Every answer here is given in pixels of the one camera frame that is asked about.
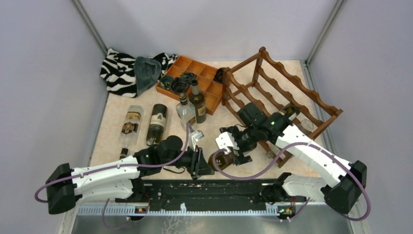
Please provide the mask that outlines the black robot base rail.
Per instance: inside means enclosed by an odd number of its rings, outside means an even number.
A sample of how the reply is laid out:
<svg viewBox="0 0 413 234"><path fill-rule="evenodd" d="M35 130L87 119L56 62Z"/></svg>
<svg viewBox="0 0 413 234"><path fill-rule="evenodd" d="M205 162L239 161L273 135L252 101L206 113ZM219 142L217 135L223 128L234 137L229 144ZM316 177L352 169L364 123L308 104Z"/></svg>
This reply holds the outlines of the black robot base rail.
<svg viewBox="0 0 413 234"><path fill-rule="evenodd" d="M274 179L141 180L133 194L116 198L106 207L99 202L81 205L79 215L127 216L295 216L304 196L291 197Z"/></svg>

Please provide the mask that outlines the dark wine bottle front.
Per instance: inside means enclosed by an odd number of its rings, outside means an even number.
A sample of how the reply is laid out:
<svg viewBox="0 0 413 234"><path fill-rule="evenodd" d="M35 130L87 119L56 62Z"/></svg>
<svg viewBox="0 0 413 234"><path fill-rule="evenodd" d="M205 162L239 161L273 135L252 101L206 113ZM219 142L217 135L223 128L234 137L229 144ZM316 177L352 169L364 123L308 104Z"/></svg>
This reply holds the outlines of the dark wine bottle front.
<svg viewBox="0 0 413 234"><path fill-rule="evenodd" d="M235 163L236 155L234 153L225 154L224 152L219 152L215 159L213 159L214 153L212 153L208 159L208 165L214 170L218 171L214 166L213 162L221 169L224 170L228 166Z"/></svg>

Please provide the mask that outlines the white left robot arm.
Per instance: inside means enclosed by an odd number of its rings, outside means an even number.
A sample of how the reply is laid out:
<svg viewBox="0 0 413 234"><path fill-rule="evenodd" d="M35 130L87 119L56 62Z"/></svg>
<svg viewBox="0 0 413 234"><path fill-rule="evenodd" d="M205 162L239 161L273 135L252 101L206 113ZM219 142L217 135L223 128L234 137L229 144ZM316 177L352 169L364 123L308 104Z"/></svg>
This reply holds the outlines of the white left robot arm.
<svg viewBox="0 0 413 234"><path fill-rule="evenodd" d="M188 146L185 151L182 147L179 137L169 136L112 163L85 168L61 164L45 182L48 213L61 214L81 202L139 202L147 195L142 178L161 172L164 166L184 168L194 180L215 173L201 147Z"/></svg>

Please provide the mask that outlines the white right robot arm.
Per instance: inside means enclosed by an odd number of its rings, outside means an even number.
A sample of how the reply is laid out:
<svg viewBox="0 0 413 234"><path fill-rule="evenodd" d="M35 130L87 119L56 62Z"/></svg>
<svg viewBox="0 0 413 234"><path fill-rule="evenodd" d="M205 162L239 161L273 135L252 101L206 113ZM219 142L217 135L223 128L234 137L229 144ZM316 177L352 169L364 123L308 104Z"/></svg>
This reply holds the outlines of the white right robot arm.
<svg viewBox="0 0 413 234"><path fill-rule="evenodd" d="M258 142L269 141L282 153L291 153L318 173L318 177L283 173L274 188L278 200L287 201L292 196L323 200L343 215L351 211L360 196L370 204L365 190L367 166L359 160L342 159L314 142L293 123L298 113L295 106L288 105L267 116L255 103L245 105L237 113L244 129L237 126L220 129L216 138L219 149L210 156L209 165L222 172L232 164L248 163L251 161L248 153Z"/></svg>

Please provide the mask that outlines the green wine bottle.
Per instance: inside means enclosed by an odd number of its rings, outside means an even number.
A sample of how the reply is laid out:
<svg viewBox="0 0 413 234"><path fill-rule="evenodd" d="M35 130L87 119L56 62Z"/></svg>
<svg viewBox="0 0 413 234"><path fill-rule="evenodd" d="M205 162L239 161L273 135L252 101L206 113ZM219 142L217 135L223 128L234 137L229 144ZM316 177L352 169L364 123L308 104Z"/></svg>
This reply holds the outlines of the green wine bottle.
<svg viewBox="0 0 413 234"><path fill-rule="evenodd" d="M279 110L279 112L282 113L290 121L293 121L300 114L300 110L292 103L285 105L282 109Z"/></svg>

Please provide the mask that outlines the wooden wine rack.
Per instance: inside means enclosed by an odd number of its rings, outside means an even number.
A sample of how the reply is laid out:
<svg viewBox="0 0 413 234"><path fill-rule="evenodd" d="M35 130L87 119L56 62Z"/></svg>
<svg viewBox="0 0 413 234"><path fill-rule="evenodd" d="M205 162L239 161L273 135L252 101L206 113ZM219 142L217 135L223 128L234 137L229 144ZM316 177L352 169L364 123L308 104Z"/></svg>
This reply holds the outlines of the wooden wine rack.
<svg viewBox="0 0 413 234"><path fill-rule="evenodd" d="M278 78L271 78L263 69L263 62L266 61L271 67L273 67L281 76L285 77L286 80L292 85L294 85L298 90L300 90L305 96L312 100L317 106L330 115L330 118L326 121L320 120L310 113L307 105L300 104L294 99L294 96L288 89L283 89L280 86L280 80ZM234 77L234 73L238 70L244 68L248 64L255 62L255 67L252 74L251 82L247 84L240 84ZM301 114L303 114L311 123L314 124L315 130L309 132L307 135L311 139L316 139L323 133L326 128L333 123L335 119L343 112L341 109L326 104L320 98L320 95L315 90L310 90L304 86L302 80L296 76L287 72L283 63L274 61L269 53L266 51L265 47L261 47L258 53L249 57L248 59L242 61L232 68L223 69L223 97L222 105L225 106L235 118L240 122L244 123L243 120L237 115L237 112L232 108L229 101L233 101L238 107L242 108L245 103L237 98L238 95L244 95L250 102L253 102L257 107L263 111L267 116L271 114L268 112L263 100L268 101L273 107L281 109L286 105L286 103L281 103L281 99L276 97L275 93L271 93L264 89L264 86L272 86L273 90L278 94L283 96L283 98L296 107L298 107Z"/></svg>

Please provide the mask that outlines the clear glass bottle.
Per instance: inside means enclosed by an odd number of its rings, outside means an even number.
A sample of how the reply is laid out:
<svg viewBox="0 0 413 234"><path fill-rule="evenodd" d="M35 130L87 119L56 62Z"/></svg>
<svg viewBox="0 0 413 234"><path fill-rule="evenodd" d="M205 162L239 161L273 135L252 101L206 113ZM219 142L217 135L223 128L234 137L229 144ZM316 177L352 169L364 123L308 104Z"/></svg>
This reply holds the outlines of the clear glass bottle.
<svg viewBox="0 0 413 234"><path fill-rule="evenodd" d="M315 128L315 125L313 124L313 122L311 122L310 120L308 120L306 118L303 118L300 121L300 123L296 124L296 126L306 136L308 136L310 133L312 133L312 131ZM265 156L267 158L275 157L280 152L281 149L279 147L277 147L276 145L272 144L271 142L268 142L267 144L269 145L270 151L266 152Z"/></svg>

